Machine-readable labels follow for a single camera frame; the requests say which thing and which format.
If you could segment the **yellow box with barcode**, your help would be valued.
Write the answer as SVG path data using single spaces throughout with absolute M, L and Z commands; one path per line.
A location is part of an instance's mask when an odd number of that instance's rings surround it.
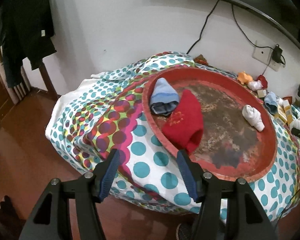
M 283 100 L 283 109 L 285 111 L 288 126 L 293 121 L 292 108 L 288 100 Z

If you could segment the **dark hanging clothes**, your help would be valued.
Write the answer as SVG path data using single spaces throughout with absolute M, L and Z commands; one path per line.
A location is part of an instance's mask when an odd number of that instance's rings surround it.
M 50 0 L 0 0 L 0 49 L 8 87 L 23 81 L 23 59 L 32 70 L 56 52 Z

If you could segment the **red envelope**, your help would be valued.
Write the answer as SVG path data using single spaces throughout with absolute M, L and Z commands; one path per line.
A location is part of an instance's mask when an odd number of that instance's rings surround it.
M 290 105 L 293 103 L 293 97 L 292 96 L 285 96 L 285 97 L 283 97 L 283 100 L 287 100 Z

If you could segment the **red gold wrapper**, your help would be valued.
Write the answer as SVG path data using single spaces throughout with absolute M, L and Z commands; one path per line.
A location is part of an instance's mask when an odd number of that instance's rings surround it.
M 199 56 L 197 56 L 195 59 L 194 59 L 194 62 L 198 63 L 198 64 L 202 64 L 202 65 L 205 65 L 205 66 L 208 66 L 209 63 L 207 62 L 207 59 L 205 57 L 203 57 L 202 54 L 200 54 Z

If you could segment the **red sock in tray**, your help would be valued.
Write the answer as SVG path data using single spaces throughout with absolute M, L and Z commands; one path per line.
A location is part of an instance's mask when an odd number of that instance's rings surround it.
M 201 105 L 196 96 L 185 89 L 178 106 L 162 127 L 162 133 L 177 149 L 190 155 L 200 145 L 203 131 Z

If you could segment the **yellow box with cartoon face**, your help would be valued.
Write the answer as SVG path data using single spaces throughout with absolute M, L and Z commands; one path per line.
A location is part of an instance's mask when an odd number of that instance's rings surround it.
M 285 126 L 287 123 L 285 110 L 280 105 L 277 106 L 277 113 L 274 115 L 274 120 L 281 126 Z

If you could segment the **blue sock in tray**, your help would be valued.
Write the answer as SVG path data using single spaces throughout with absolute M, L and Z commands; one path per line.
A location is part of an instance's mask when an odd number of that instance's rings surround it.
M 149 107 L 153 114 L 169 116 L 179 105 L 177 91 L 163 77 L 157 79 L 151 94 Z

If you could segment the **round red tray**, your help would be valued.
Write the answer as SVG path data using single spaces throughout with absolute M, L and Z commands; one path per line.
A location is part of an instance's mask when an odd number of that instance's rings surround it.
M 143 112 L 163 147 L 173 156 L 177 149 L 162 133 L 166 117 L 151 113 L 149 101 L 157 79 L 167 82 L 182 94 L 190 90 L 198 99 L 204 133 L 197 149 L 190 155 L 219 179 L 248 182 L 262 178 L 271 169 L 277 154 L 277 138 L 267 110 L 253 94 L 236 80 L 222 74 L 192 67 L 172 67 L 152 75 L 142 93 Z M 264 130 L 259 132 L 243 118 L 245 105 L 261 113 Z

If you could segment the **orange pig toy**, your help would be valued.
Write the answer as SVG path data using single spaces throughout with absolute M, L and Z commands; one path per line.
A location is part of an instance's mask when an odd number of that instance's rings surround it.
M 246 72 L 240 72 L 238 73 L 237 80 L 242 85 L 247 85 L 249 82 L 253 82 L 253 77 Z

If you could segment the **small red gold box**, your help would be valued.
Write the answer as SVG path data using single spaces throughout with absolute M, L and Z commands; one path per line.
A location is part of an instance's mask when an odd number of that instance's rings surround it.
M 258 98 L 265 98 L 267 95 L 267 91 L 265 89 L 260 89 L 257 91 Z

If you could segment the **black power adapter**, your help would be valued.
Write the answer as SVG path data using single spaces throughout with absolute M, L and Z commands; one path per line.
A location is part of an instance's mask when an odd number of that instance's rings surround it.
M 283 64 L 283 61 L 281 60 L 281 56 L 282 56 L 282 49 L 277 44 L 273 49 L 271 59 L 276 63 Z

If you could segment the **light blue sock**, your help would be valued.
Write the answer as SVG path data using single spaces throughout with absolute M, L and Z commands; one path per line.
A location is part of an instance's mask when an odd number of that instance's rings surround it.
M 273 92 L 269 92 L 264 97 L 264 106 L 271 115 L 275 115 L 277 113 L 277 100 L 276 95 Z

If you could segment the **small red pouch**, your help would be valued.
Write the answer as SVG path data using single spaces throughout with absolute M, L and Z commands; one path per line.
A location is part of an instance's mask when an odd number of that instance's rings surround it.
M 266 80 L 266 78 L 263 75 L 259 75 L 257 77 L 257 81 L 261 82 L 261 85 L 262 85 L 263 89 L 267 89 L 268 88 L 268 81 Z

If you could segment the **white wall socket plate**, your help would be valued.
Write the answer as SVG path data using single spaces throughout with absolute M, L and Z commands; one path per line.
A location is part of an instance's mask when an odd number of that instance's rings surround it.
M 256 59 L 257 61 L 260 61 L 261 63 L 265 64 L 267 67 L 271 68 L 272 70 L 278 72 L 282 67 L 282 64 L 277 63 L 272 59 L 272 53 L 273 53 L 272 48 L 255 47 L 252 57 L 253 59 Z

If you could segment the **white rolled sock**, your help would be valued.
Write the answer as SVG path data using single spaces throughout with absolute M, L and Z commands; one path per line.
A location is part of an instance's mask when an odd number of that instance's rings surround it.
M 264 130 L 264 124 L 261 118 L 261 113 L 250 105 L 245 105 L 242 109 L 243 118 L 250 124 L 250 126 L 256 128 L 259 132 Z

